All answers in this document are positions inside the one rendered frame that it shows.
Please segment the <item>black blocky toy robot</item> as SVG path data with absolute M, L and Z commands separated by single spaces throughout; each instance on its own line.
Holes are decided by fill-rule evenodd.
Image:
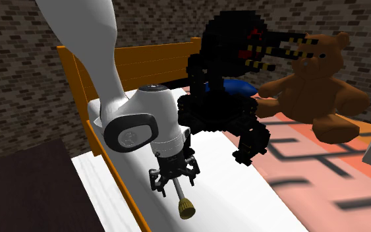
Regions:
M 262 62 L 266 55 L 297 60 L 311 58 L 311 52 L 281 48 L 281 42 L 316 45 L 305 34 L 270 32 L 255 11 L 221 11 L 210 20 L 202 36 L 199 53 L 188 58 L 186 72 L 190 93 L 178 99 L 178 122 L 200 131 L 227 131 L 239 138 L 233 157 L 251 165 L 256 154 L 265 154 L 270 132 L 256 117 L 257 101 L 225 90 L 226 77 L 238 77 L 260 70 L 274 71 Z

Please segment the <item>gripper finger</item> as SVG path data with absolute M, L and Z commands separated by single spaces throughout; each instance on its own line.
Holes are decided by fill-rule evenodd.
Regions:
M 194 186 L 194 180 L 197 174 L 200 173 L 198 163 L 194 156 L 190 156 L 185 160 L 185 167 L 181 169 L 181 173 L 189 178 L 190 184 Z
M 148 173 L 150 178 L 151 189 L 161 192 L 163 197 L 166 197 L 164 187 L 168 183 L 168 181 L 171 180 L 173 172 L 164 171 L 162 174 L 160 174 L 159 169 L 150 169 Z

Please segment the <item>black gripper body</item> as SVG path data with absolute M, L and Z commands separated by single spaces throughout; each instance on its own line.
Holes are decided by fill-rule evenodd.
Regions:
M 157 157 L 159 175 L 166 179 L 173 179 L 181 175 L 185 175 L 190 179 L 193 178 L 191 170 L 186 167 L 186 159 L 191 155 L 193 155 L 193 149 L 185 149 L 170 157 Z

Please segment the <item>yellow handled grey tool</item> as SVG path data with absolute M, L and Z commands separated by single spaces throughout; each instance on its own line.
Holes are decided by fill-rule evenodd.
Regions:
M 190 219 L 196 212 L 192 202 L 187 199 L 183 193 L 181 185 L 177 178 L 173 179 L 173 184 L 175 186 L 175 190 L 179 197 L 179 215 L 181 219 Z

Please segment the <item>brown teddy bear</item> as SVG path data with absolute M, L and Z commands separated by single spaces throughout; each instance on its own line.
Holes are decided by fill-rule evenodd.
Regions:
M 313 56 L 292 61 L 293 74 L 259 88 L 256 115 L 266 118 L 282 112 L 294 121 L 311 124 L 321 142 L 349 142 L 360 128 L 336 113 L 355 116 L 370 105 L 368 94 L 333 77 L 343 68 L 341 51 L 348 46 L 349 35 L 308 34 L 306 38 L 318 43 L 300 44 L 298 50 Z

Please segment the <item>orange framed bed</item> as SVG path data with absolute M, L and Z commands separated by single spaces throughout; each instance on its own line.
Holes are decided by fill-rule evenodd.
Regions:
M 371 166 L 362 157 L 371 124 L 345 144 L 319 142 L 309 125 L 282 114 L 265 118 L 271 132 L 265 155 L 251 166 L 232 157 L 238 138 L 227 132 L 192 136 L 200 174 L 180 183 L 196 214 L 183 220 L 173 183 L 166 195 L 150 189 L 157 167 L 149 146 L 117 154 L 92 124 L 97 94 L 82 63 L 57 49 L 91 150 L 74 166 L 105 232 L 371 232 Z

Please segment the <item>blue pillow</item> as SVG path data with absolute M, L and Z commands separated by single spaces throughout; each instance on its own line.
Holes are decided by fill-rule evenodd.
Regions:
M 205 93 L 217 98 L 226 98 L 227 96 L 232 96 L 233 94 L 240 94 L 244 97 L 250 97 L 258 93 L 257 89 L 253 87 L 253 85 L 243 80 L 222 79 L 222 83 L 225 90 L 211 94 L 210 84 L 209 82 L 206 82 L 204 84 Z

